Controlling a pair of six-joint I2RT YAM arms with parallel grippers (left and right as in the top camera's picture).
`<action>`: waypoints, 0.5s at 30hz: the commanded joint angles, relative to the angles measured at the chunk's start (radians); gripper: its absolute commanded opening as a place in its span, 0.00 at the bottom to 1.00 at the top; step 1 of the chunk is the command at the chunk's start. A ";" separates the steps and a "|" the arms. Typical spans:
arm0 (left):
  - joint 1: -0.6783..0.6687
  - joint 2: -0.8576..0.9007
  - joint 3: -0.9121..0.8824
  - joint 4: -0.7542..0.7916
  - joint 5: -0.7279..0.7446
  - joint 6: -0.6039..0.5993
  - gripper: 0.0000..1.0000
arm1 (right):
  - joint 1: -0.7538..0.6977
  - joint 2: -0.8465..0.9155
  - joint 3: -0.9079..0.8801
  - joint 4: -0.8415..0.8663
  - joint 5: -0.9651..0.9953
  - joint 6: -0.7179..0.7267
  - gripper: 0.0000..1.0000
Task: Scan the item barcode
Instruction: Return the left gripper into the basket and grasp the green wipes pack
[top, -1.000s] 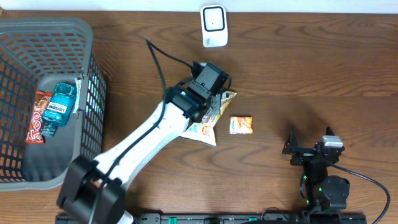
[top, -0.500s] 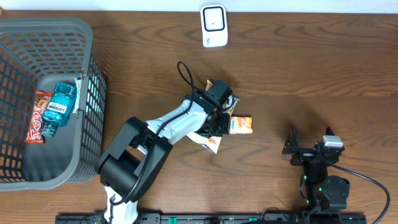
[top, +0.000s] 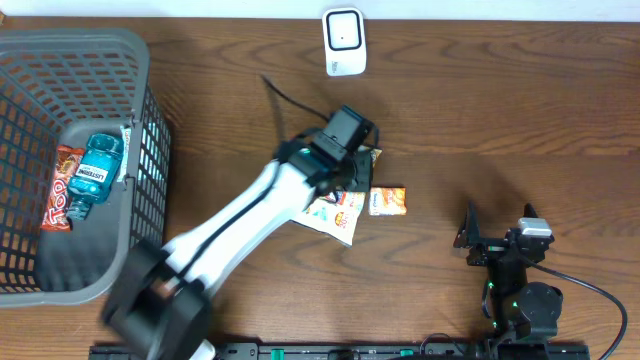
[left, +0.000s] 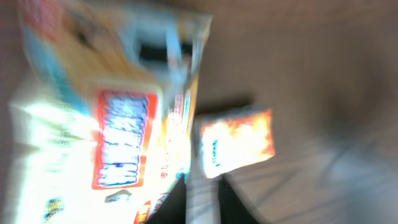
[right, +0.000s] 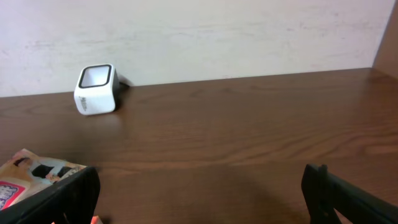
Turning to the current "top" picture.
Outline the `small orange snack packet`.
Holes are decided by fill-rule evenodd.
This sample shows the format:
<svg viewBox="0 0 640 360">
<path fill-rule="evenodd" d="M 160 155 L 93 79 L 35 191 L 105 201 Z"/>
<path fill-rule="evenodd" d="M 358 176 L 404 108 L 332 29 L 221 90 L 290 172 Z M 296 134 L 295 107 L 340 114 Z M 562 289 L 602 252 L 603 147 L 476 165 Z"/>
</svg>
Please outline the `small orange snack packet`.
<svg viewBox="0 0 640 360">
<path fill-rule="evenodd" d="M 403 216 L 407 214 L 404 187 L 372 187 L 368 212 L 371 216 Z"/>
</svg>

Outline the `yellow snack bag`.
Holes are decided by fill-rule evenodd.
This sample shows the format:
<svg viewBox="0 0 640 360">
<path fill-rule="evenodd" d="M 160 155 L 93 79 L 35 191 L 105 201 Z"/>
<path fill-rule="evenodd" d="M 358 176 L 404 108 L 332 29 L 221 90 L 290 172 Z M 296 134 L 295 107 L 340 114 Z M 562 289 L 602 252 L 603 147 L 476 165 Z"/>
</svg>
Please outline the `yellow snack bag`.
<svg viewBox="0 0 640 360">
<path fill-rule="evenodd" d="M 334 191 L 314 200 L 303 212 L 293 218 L 298 225 L 324 233 L 344 246 L 351 247 L 357 220 L 363 210 L 366 194 L 371 189 L 373 167 L 382 153 L 380 148 L 361 146 L 358 159 L 358 183 L 355 190 Z"/>
</svg>

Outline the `teal Listerine mouthwash bottle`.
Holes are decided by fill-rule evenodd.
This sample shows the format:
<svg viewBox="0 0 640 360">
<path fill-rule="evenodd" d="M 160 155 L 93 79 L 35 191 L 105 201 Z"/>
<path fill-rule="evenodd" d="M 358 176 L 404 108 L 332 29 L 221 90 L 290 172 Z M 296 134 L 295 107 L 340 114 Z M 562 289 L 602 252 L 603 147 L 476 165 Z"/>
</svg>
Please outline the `teal Listerine mouthwash bottle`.
<svg viewBox="0 0 640 360">
<path fill-rule="evenodd" d="M 68 218 L 85 220 L 93 205 L 108 199 L 123 153 L 124 141 L 120 137 L 105 133 L 89 137 L 85 154 L 68 184 Z"/>
</svg>

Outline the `red Top chocolate bar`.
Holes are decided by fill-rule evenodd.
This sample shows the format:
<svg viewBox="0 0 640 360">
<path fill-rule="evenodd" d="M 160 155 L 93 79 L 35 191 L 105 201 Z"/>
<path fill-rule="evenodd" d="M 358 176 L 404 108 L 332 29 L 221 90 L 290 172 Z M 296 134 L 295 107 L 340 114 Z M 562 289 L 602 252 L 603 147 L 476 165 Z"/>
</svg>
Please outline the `red Top chocolate bar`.
<svg viewBox="0 0 640 360">
<path fill-rule="evenodd" d="M 41 222 L 41 229 L 51 232 L 70 232 L 71 223 L 67 218 L 70 205 L 68 184 L 77 171 L 85 150 L 66 145 L 57 147 L 52 184 Z"/>
</svg>

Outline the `light teal wipes packet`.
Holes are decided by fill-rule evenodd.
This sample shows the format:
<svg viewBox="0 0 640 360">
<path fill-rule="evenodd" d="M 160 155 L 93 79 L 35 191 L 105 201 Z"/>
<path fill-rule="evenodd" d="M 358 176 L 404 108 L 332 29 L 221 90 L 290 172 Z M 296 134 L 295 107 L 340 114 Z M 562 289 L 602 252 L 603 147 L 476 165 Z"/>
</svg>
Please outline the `light teal wipes packet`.
<svg viewBox="0 0 640 360">
<path fill-rule="evenodd" d="M 123 152 L 122 152 L 122 160 L 119 167 L 119 173 L 116 178 L 116 181 L 118 183 L 124 182 L 126 178 L 132 129 L 129 126 L 122 125 L 120 127 L 120 131 L 121 131 L 121 139 L 123 141 Z"/>
</svg>

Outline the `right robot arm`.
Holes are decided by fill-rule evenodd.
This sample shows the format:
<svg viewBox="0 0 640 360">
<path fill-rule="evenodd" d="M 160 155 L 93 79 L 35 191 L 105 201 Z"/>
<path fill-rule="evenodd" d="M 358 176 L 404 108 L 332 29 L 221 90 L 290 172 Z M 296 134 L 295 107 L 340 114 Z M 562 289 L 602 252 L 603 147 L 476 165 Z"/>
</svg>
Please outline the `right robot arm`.
<svg viewBox="0 0 640 360">
<path fill-rule="evenodd" d="M 542 282 L 530 282 L 527 269 L 545 259 L 554 242 L 547 221 L 532 205 L 502 237 L 481 234 L 478 216 L 469 204 L 453 246 L 469 251 L 469 266 L 487 269 L 482 295 L 484 316 L 494 334 L 483 341 L 486 359 L 549 359 L 548 340 L 558 333 L 563 294 Z"/>
</svg>

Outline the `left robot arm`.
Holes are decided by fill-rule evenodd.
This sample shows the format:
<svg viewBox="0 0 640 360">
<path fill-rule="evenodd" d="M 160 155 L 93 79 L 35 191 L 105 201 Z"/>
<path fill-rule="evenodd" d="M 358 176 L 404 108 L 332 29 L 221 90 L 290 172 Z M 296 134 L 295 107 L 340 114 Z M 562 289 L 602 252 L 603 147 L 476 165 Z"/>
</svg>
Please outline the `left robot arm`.
<svg viewBox="0 0 640 360">
<path fill-rule="evenodd" d="M 141 359 L 213 359 L 211 300 L 271 233 L 319 196 L 302 172 L 319 156 L 284 144 L 259 177 L 220 212 L 161 248 L 139 241 L 101 312 L 106 327 Z"/>
</svg>

